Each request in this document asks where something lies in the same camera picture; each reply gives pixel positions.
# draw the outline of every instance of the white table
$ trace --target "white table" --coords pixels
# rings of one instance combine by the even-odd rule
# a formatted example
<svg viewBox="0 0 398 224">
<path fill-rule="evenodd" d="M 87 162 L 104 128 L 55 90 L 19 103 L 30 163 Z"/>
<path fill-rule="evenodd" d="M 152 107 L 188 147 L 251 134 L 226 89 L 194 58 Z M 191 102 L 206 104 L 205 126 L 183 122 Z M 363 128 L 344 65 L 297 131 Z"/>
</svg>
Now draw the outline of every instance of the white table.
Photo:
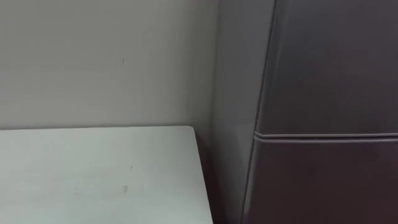
<svg viewBox="0 0 398 224">
<path fill-rule="evenodd" d="M 0 223 L 210 224 L 193 129 L 0 131 Z"/>
</svg>

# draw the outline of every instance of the freezer door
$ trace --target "freezer door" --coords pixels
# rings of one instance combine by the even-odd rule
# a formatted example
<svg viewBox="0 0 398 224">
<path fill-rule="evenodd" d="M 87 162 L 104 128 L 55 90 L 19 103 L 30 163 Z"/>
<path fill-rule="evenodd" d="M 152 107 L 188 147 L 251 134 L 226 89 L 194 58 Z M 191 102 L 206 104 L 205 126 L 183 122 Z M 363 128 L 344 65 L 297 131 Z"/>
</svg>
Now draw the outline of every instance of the freezer door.
<svg viewBox="0 0 398 224">
<path fill-rule="evenodd" d="M 245 223 L 398 223 L 398 143 L 261 143 Z"/>
<path fill-rule="evenodd" d="M 397 9 L 397 0 L 278 0 L 257 132 L 398 133 Z"/>
</svg>

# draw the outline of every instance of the refrigerator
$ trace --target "refrigerator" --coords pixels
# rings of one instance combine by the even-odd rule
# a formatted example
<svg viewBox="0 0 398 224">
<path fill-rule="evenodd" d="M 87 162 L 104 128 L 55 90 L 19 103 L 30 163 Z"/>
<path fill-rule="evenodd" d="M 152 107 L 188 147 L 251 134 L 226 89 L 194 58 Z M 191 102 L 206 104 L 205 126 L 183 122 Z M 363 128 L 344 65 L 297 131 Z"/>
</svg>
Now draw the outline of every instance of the refrigerator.
<svg viewBox="0 0 398 224">
<path fill-rule="evenodd" d="M 220 1 L 225 223 L 398 223 L 398 1 Z"/>
</svg>

